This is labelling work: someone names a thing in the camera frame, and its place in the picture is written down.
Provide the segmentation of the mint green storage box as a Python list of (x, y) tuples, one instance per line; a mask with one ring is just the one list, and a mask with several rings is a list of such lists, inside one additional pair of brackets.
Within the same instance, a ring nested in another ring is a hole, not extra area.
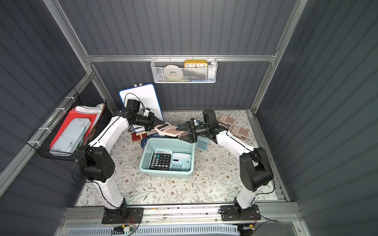
[(189, 179), (195, 167), (195, 145), (178, 139), (150, 138), (139, 165), (151, 177)]

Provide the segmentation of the black calculator front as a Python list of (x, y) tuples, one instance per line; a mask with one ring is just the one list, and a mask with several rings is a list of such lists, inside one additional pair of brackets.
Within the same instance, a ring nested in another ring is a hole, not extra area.
[(150, 162), (150, 170), (162, 170), (169, 171), (171, 164), (171, 154), (167, 153), (155, 153), (153, 154)]

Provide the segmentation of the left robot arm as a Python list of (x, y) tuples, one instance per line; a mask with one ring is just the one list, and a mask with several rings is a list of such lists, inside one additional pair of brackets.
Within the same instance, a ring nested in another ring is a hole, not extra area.
[(124, 223), (132, 220), (132, 213), (120, 194), (114, 180), (115, 163), (110, 152), (120, 135), (131, 125), (145, 128), (146, 132), (164, 124), (150, 112), (143, 116), (134, 110), (119, 110), (111, 118), (104, 130), (88, 145), (78, 148), (80, 172), (93, 183), (104, 200), (102, 224)]

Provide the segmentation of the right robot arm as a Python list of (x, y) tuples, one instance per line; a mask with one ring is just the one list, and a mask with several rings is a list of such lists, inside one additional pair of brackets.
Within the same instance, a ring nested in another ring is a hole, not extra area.
[(195, 143), (198, 137), (206, 137), (214, 143), (226, 148), (239, 158), (240, 179), (242, 188), (235, 197), (233, 205), (222, 205), (218, 210), (222, 221), (261, 220), (255, 200), (261, 194), (261, 189), (274, 180), (267, 152), (262, 147), (251, 147), (233, 136), (225, 124), (218, 121), (197, 124), (190, 119), (176, 128), (187, 134), (179, 137), (188, 143)]

